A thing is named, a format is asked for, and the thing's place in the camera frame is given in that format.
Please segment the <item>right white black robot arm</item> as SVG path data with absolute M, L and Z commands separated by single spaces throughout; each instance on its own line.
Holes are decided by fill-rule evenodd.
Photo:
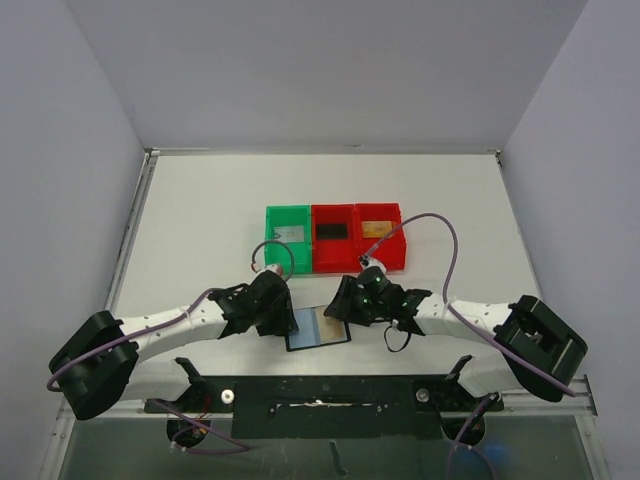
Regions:
M 570 384 L 584 360 L 586 341 L 535 296 L 515 303 L 451 300 L 424 289 L 404 289 L 379 267 L 343 276 L 325 310 L 344 323 L 386 322 L 410 336 L 442 336 L 484 343 L 494 356 L 474 356 L 456 373 L 475 398 L 524 389 L 558 402 L 575 393 Z

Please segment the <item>red plastic bin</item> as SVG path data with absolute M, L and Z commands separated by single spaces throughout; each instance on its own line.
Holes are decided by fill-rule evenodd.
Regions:
M 353 204 L 311 206 L 314 273 L 349 273 L 359 269 L 354 218 Z
M 355 205 L 357 255 L 364 255 L 372 246 L 402 222 L 398 203 L 357 203 Z M 406 266 L 407 242 L 399 229 L 372 254 L 390 271 L 402 271 Z

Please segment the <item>black leather card holder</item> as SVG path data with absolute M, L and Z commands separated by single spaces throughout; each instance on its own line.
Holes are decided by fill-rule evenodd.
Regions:
M 301 308 L 296 309 L 294 311 L 294 318 L 296 320 L 296 324 L 298 329 L 296 331 L 292 331 L 285 337 L 285 345 L 286 350 L 288 352 L 295 352 L 301 350 L 308 350 L 320 347 L 326 347 L 331 345 L 348 343 L 351 341 L 351 333 L 349 330 L 349 326 L 345 324 L 348 340 L 340 343 L 334 344 L 325 344 L 321 345 L 319 341 L 319 333 L 318 333 L 318 322 L 324 315 L 324 310 L 326 309 L 326 305 L 309 307 L 309 308 Z

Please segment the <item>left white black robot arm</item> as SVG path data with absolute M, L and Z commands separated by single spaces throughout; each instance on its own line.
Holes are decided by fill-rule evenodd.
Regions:
M 175 401 L 199 375 L 184 358 L 163 363 L 157 356 L 250 329 L 286 336 L 297 328 L 287 281 L 268 267 L 249 284 L 209 288 L 175 309 L 120 319 L 108 310 L 91 315 L 50 360 L 46 388 L 62 394 L 79 420 L 120 401 Z

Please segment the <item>green plastic bin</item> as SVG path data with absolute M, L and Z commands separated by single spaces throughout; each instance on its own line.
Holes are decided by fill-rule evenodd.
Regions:
M 293 252 L 294 268 L 286 249 L 268 244 L 264 247 L 265 260 L 280 264 L 286 273 L 295 275 L 312 272 L 311 206 L 267 206 L 265 215 L 265 239 L 286 244 Z

